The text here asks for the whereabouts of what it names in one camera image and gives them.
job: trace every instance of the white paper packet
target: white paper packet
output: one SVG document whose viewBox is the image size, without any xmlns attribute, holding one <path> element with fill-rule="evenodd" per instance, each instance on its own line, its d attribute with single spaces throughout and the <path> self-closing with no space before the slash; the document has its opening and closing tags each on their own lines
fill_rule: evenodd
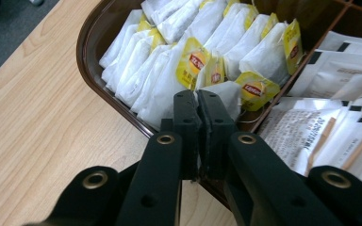
<svg viewBox="0 0 362 226">
<path fill-rule="evenodd" d="M 362 55 L 316 50 L 288 95 L 331 98 L 356 74 Z"/>
<path fill-rule="evenodd" d="M 353 76 L 331 99 L 354 101 L 362 95 L 362 75 Z"/>
<path fill-rule="evenodd" d="M 194 37 L 200 43 L 205 44 L 214 30 L 222 22 L 222 13 L 226 6 L 223 0 L 205 3 L 204 7 L 199 10 L 198 15 L 181 37 L 181 41 L 186 41 L 188 38 Z"/>
<path fill-rule="evenodd" d="M 240 114 L 239 100 L 241 87 L 239 84 L 232 81 L 227 81 L 202 89 L 219 95 L 231 119 L 233 119 L 233 121 L 237 121 Z"/>
<path fill-rule="evenodd" d="M 175 71 L 184 50 L 185 43 L 178 43 L 172 49 L 170 60 L 156 81 L 149 102 L 137 118 L 159 130 L 162 119 L 173 118 L 173 96 L 186 88 L 176 78 Z"/>
<path fill-rule="evenodd" d="M 239 62 L 239 70 L 257 72 L 283 86 L 290 78 L 282 40 L 285 23 L 277 23 L 269 34 Z"/>
<path fill-rule="evenodd" d="M 228 13 L 225 15 L 225 17 L 220 22 L 219 26 L 216 28 L 216 30 L 213 32 L 213 34 L 210 36 L 210 38 L 207 40 L 207 42 L 204 45 L 204 47 L 209 52 L 214 51 L 214 48 L 222 40 L 222 37 L 224 36 L 228 27 L 230 27 L 231 23 L 233 23 L 239 11 L 242 8 L 247 8 L 247 7 L 248 5 L 243 3 L 234 3 L 233 5 L 231 5 L 230 9 L 228 10 Z"/>
<path fill-rule="evenodd" d="M 131 37 L 137 33 L 137 28 L 138 25 L 137 24 L 132 24 L 130 26 L 127 27 L 126 31 L 125 31 L 125 35 L 124 35 L 124 39 L 123 39 L 123 43 L 122 46 L 119 50 L 118 55 L 113 59 L 113 61 L 111 61 L 107 67 L 105 67 L 105 69 L 102 72 L 102 79 L 108 83 L 108 81 L 110 81 L 110 78 L 113 75 L 113 70 L 117 67 L 117 63 L 119 62 L 119 59 L 123 56 L 125 49 L 128 46 L 128 43 L 131 40 Z"/>
<path fill-rule="evenodd" d="M 231 50 L 245 33 L 245 21 L 249 11 L 249 8 L 241 8 L 237 16 L 234 18 L 234 21 L 225 31 L 222 39 L 214 49 L 220 56 L 223 56 Z"/>
<path fill-rule="evenodd" d="M 149 57 L 143 62 L 143 64 L 135 73 L 123 81 L 123 84 L 122 80 L 120 81 L 117 88 L 116 97 L 131 107 L 140 96 L 146 78 L 148 77 L 149 72 L 153 69 L 158 56 L 170 48 L 170 45 L 159 45 L 157 48 L 155 48 L 152 54 L 149 55 Z"/>
<path fill-rule="evenodd" d="M 127 47 L 125 48 L 122 55 L 119 55 L 119 59 L 110 64 L 107 68 L 104 69 L 103 74 L 110 73 L 110 79 L 107 82 L 106 87 L 113 92 L 117 91 L 117 86 L 119 85 L 120 79 L 124 72 L 126 63 L 128 59 L 131 57 L 137 43 L 140 40 L 146 39 L 149 37 L 149 30 L 144 30 L 135 33 L 131 40 L 129 41 Z"/>
<path fill-rule="evenodd" d="M 168 2 L 164 7 L 159 10 L 156 10 L 152 13 L 152 22 L 155 25 L 161 24 L 175 12 L 177 12 L 180 8 L 182 8 L 187 2 L 190 0 L 172 0 Z"/>
<path fill-rule="evenodd" d="M 143 83 L 140 95 L 138 96 L 135 103 L 132 105 L 131 111 L 139 113 L 143 108 L 145 108 L 148 105 L 156 81 L 160 77 L 165 66 L 167 65 L 167 62 L 169 62 L 171 52 L 172 52 L 171 49 L 166 50 L 157 57 L 157 60 L 155 61 L 153 68 L 149 72 L 147 72 L 148 75 L 146 77 L 145 82 Z"/>
<path fill-rule="evenodd" d="M 168 2 L 169 0 L 145 0 L 140 4 L 140 6 L 142 7 L 148 21 L 152 22 L 152 14 L 155 11 L 161 10 L 166 6 L 166 4 L 168 4 Z"/>
<path fill-rule="evenodd" d="M 362 43 L 346 40 L 339 46 L 337 51 L 350 54 L 362 54 Z"/>
<path fill-rule="evenodd" d="M 292 170 L 305 175 L 321 134 L 341 108 L 341 101 L 283 97 L 258 134 Z"/>
<path fill-rule="evenodd" d="M 257 15 L 239 42 L 223 56 L 226 75 L 231 81 L 240 75 L 239 62 L 260 43 L 261 33 L 269 18 L 269 15 Z"/>
<path fill-rule="evenodd" d="M 335 31 L 329 31 L 325 36 L 325 39 L 321 42 L 319 49 L 336 51 L 346 40 L 362 43 L 362 38 L 342 35 Z"/>
<path fill-rule="evenodd" d="M 120 81 L 117 85 L 117 90 L 115 97 L 124 101 L 124 94 L 127 89 L 125 84 L 130 80 L 131 76 L 136 73 L 142 64 L 148 59 L 153 43 L 154 37 L 150 36 L 145 39 L 139 40 L 130 56 L 128 61 L 125 64 L 124 71 L 120 75 Z"/>
<path fill-rule="evenodd" d="M 198 14 L 199 5 L 202 2 L 203 0 L 188 1 L 187 4 L 157 26 L 167 43 L 173 44 L 181 39 L 185 30 Z"/>
<path fill-rule="evenodd" d="M 127 19 L 125 20 L 123 27 L 120 30 L 119 34 L 114 39 L 114 41 L 110 44 L 110 46 L 105 51 L 104 55 L 99 60 L 99 65 L 101 65 L 103 68 L 106 68 L 111 62 L 113 62 L 113 60 L 119 54 L 120 49 L 122 48 L 128 26 L 130 26 L 132 24 L 138 24 L 140 22 L 141 16 L 142 16 L 141 9 L 131 10 L 131 12 L 128 15 Z"/>
</svg>

